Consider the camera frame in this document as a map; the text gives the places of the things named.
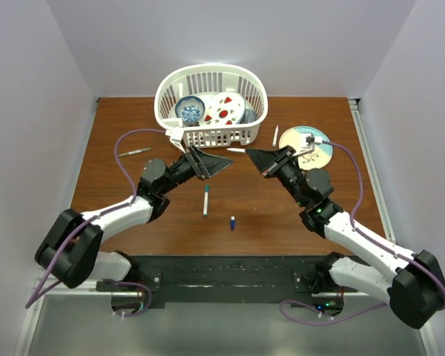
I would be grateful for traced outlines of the white pen with blue end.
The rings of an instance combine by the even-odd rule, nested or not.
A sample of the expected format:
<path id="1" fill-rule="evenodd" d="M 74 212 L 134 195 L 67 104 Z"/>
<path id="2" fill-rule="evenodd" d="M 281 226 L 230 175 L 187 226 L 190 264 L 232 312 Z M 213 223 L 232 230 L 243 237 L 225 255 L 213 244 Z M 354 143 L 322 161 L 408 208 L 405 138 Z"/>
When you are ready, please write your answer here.
<path id="1" fill-rule="evenodd" d="M 273 148 L 277 147 L 278 134 L 279 134 L 279 125 L 276 125 L 276 127 L 274 129 L 273 139 L 272 139 L 272 142 L 271 142 L 271 146 Z"/>

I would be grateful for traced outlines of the white pen with dark-blue tip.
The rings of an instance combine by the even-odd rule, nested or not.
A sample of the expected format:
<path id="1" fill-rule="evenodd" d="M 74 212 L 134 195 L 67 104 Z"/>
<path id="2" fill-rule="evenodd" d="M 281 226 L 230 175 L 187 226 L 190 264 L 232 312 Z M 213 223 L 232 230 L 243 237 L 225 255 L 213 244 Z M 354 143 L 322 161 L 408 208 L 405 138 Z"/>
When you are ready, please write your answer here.
<path id="1" fill-rule="evenodd" d="M 227 148 L 227 151 L 234 152 L 234 153 L 245 153 L 245 149 L 242 148 Z"/>

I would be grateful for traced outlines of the white pen with teal tip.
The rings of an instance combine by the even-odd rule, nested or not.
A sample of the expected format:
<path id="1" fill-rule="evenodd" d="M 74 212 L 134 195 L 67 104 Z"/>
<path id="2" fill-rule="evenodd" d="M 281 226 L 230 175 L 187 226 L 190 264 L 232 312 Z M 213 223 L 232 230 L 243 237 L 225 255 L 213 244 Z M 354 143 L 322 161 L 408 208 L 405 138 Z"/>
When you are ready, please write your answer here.
<path id="1" fill-rule="evenodd" d="M 204 196 L 203 196 L 203 208 L 202 208 L 203 217 L 208 216 L 208 196 L 209 196 L 209 192 L 208 192 L 208 190 L 205 190 Z"/>

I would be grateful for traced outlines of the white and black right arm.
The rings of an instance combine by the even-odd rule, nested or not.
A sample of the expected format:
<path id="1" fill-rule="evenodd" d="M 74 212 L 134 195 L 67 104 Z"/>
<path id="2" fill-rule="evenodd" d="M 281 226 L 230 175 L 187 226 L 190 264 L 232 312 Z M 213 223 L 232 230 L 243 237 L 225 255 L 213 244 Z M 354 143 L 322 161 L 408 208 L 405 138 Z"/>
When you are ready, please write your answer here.
<path id="1" fill-rule="evenodd" d="M 246 154 L 263 177 L 281 182 L 302 208 L 300 218 L 309 231 L 361 259 L 357 263 L 336 252 L 327 255 L 310 276 L 313 292 L 333 291 L 337 286 L 355 289 L 388 305 L 414 329 L 421 329 L 445 309 L 445 278 L 437 258 L 363 229 L 352 214 L 331 200 L 334 189 L 326 170 L 304 171 L 290 146 L 277 151 L 248 149 Z"/>

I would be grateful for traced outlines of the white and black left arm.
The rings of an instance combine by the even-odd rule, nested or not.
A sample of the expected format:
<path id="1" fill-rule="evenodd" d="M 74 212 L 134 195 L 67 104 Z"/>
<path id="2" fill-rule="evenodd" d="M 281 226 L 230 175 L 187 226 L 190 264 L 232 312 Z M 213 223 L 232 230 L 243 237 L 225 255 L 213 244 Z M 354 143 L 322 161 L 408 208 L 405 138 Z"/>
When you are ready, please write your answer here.
<path id="1" fill-rule="evenodd" d="M 57 217 L 35 253 L 35 261 L 68 288 L 91 276 L 100 245 L 136 225 L 158 219 L 169 206 L 165 196 L 189 179 L 209 179 L 233 160 L 191 146 L 171 165 L 154 158 L 145 163 L 136 194 L 97 211 L 78 213 L 69 208 Z"/>

